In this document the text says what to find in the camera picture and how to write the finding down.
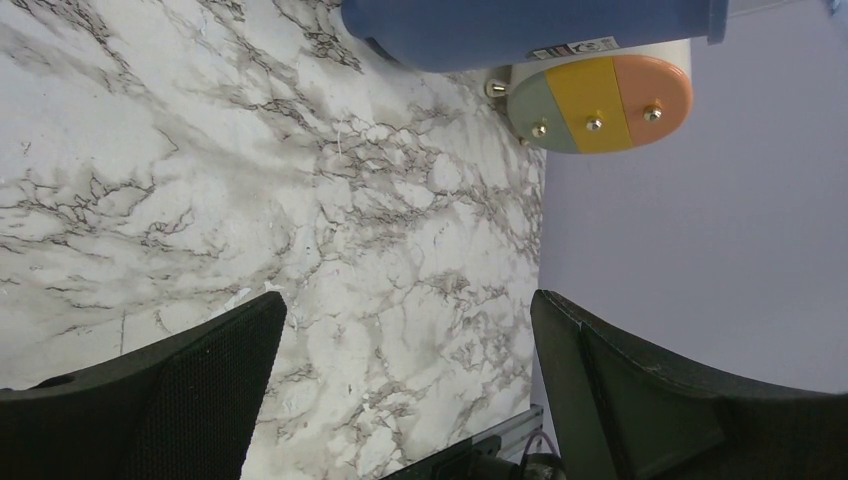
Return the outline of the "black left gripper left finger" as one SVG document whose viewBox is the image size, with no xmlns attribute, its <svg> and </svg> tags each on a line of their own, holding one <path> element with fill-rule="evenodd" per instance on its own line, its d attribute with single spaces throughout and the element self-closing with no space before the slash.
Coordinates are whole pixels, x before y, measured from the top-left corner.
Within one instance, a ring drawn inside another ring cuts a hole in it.
<svg viewBox="0 0 848 480">
<path fill-rule="evenodd" d="M 287 313 L 268 292 L 112 360 L 1 393 L 5 479 L 237 479 Z"/>
</svg>

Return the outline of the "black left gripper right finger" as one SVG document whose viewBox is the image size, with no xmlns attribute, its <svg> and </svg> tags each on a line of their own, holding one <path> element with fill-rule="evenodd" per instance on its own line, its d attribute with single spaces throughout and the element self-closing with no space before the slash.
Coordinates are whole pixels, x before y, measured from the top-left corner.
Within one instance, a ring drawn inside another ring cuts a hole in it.
<svg viewBox="0 0 848 480">
<path fill-rule="evenodd" d="M 568 479 L 843 479 L 847 397 L 725 372 L 562 295 L 531 303 Z"/>
</svg>

